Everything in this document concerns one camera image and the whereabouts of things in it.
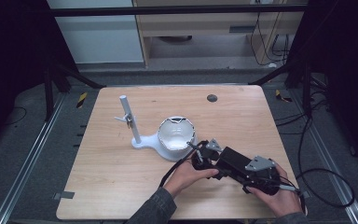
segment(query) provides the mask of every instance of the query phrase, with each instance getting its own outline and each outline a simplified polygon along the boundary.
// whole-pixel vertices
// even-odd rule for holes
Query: white stand
[[[136,149],[153,148],[156,152],[167,161],[181,160],[192,148],[191,146],[181,150],[168,150],[161,144],[158,139],[158,132],[150,136],[142,136],[139,134],[136,127],[135,116],[131,113],[130,105],[127,96],[120,96],[121,104],[123,105],[125,115],[123,118],[117,118],[120,121],[127,122],[132,129],[133,138],[131,139],[132,146]],[[197,136],[195,135],[191,144],[197,143]]]

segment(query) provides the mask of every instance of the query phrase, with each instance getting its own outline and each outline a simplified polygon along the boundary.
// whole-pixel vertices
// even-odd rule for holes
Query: table top
[[[214,94],[211,103],[207,96]],[[134,149],[119,100],[127,95],[140,135],[157,132],[171,116],[189,119],[198,140],[215,138],[252,159],[272,158],[295,184],[293,170],[259,86],[143,86],[101,89],[57,210],[60,219],[128,219],[157,190],[173,166],[151,148]],[[175,198],[172,219],[273,217],[242,185],[224,177],[201,179]]]

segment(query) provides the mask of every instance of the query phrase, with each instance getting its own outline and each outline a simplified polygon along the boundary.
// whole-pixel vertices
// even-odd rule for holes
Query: white wall
[[[48,0],[51,8],[132,7],[131,0]],[[142,63],[134,16],[56,18],[76,63]]]

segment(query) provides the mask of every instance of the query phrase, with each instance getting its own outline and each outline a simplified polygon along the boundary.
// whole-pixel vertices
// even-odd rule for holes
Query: person's arm
[[[283,177],[282,181],[285,181],[287,173],[279,164],[276,164],[276,168],[280,176]],[[272,210],[277,218],[277,224],[309,223],[301,209],[300,200],[295,192],[280,189],[275,195],[271,196],[259,189],[249,187],[247,189]]]
[[[173,199],[179,193],[190,187],[196,181],[217,175],[215,169],[198,171],[193,168],[191,161],[185,161],[173,172],[171,178],[159,188],[149,200],[126,222],[126,224],[159,224],[167,223],[176,210]]]

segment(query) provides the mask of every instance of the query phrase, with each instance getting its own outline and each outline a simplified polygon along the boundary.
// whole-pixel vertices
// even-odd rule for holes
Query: sleeve
[[[126,224],[167,223],[176,210],[176,204],[171,194],[164,188],[159,188]]]
[[[278,217],[275,224],[309,224],[309,221],[304,213],[298,212]]]

